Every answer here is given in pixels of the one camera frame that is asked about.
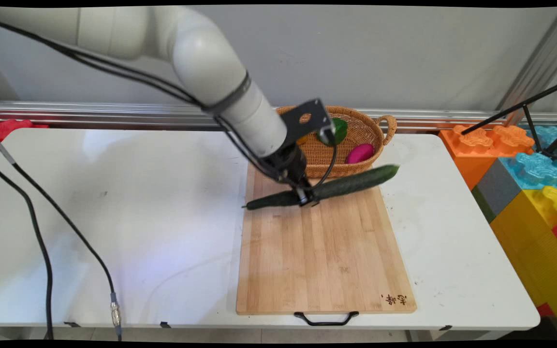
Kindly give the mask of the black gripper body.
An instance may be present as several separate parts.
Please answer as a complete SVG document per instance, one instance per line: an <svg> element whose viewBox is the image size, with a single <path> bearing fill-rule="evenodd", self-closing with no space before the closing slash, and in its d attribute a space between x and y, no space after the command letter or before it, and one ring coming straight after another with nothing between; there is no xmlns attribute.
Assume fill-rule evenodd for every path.
<svg viewBox="0 0 557 348"><path fill-rule="evenodd" d="M308 188L307 159L299 145L292 144L263 158L272 178L292 187Z"/></svg>

